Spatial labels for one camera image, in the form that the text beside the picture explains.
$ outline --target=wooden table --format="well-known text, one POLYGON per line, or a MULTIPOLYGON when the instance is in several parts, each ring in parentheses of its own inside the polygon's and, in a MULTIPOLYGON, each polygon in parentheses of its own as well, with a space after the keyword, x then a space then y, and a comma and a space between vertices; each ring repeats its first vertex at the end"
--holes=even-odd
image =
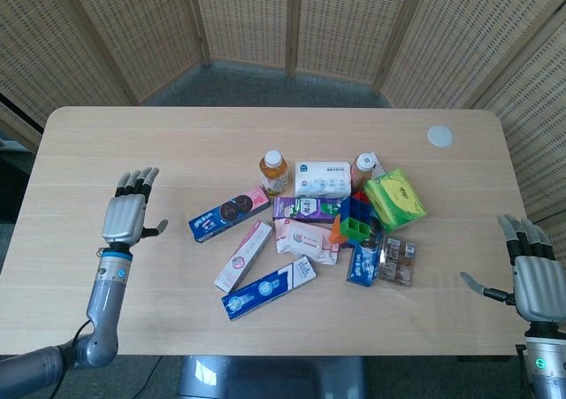
MULTIPOLYGON (((165 233, 133 248, 119 321, 121 354, 513 354, 526 324, 472 293, 467 271, 510 290, 496 215, 524 208, 497 118, 486 111, 65 107, 55 111, 0 275, 0 354, 69 340, 85 320, 103 218, 119 176, 158 166, 146 225, 165 233), (447 149, 427 140, 447 125, 447 149), (213 282, 252 224, 272 208, 197 244, 187 221, 258 184, 269 149, 301 160, 374 150, 401 167, 429 216, 397 234, 417 244, 411 288, 345 281, 349 253, 317 278, 230 322, 213 282)), ((293 187, 287 191, 293 194, 293 187)), ((294 260, 273 238, 244 283, 294 260)))

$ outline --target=woven panel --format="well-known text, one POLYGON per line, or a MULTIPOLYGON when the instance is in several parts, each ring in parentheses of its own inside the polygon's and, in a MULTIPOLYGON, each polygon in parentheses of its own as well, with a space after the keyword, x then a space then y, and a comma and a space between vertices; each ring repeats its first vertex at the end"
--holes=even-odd
POLYGON ((199 0, 210 57, 283 67, 287 0, 199 0))
POLYGON ((403 0, 301 0, 297 70, 371 83, 403 0))
POLYGON ((486 108, 503 125, 527 213, 566 200, 566 24, 486 108))
POLYGON ((559 260, 566 268, 566 212, 558 217, 542 221, 539 225, 550 236, 556 260, 559 260))
POLYGON ((199 61, 182 0, 79 0, 138 101, 199 61))
POLYGON ((37 152, 42 135, 29 126, 8 107, 0 103, 0 131, 32 152, 37 152))
POLYGON ((0 89, 44 126, 63 105, 120 105, 55 0, 0 0, 0 89))
POLYGON ((551 0, 421 0, 382 88, 396 107, 458 108, 551 0))

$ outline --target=pink toothpaste box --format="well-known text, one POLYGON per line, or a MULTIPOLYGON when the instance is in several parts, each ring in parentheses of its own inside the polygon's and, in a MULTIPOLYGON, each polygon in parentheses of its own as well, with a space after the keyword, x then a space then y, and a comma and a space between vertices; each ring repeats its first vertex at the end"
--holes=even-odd
POLYGON ((258 220, 230 257, 214 284, 226 293, 230 293, 251 268, 253 261, 269 240, 272 232, 271 225, 258 220))

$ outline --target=orange juice bottle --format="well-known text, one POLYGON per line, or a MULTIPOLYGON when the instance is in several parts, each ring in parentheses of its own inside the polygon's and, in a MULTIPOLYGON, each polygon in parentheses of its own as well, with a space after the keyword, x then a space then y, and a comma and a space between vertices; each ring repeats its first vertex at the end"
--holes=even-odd
POLYGON ((276 150, 265 153, 259 162, 259 176, 268 196, 274 197, 287 188, 287 162, 276 150))

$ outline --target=small bottle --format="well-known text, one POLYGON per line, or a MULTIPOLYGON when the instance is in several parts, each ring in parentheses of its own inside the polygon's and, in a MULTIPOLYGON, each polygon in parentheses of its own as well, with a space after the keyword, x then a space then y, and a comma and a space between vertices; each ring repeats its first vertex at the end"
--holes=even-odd
POLYGON ((278 151, 265 153, 265 157, 259 162, 259 172, 268 196, 277 196, 287 188, 287 162, 278 151))
POLYGON ((363 153, 356 157, 350 173, 352 178, 352 194, 361 191, 365 183, 371 179, 371 171, 377 163, 371 153, 363 153))

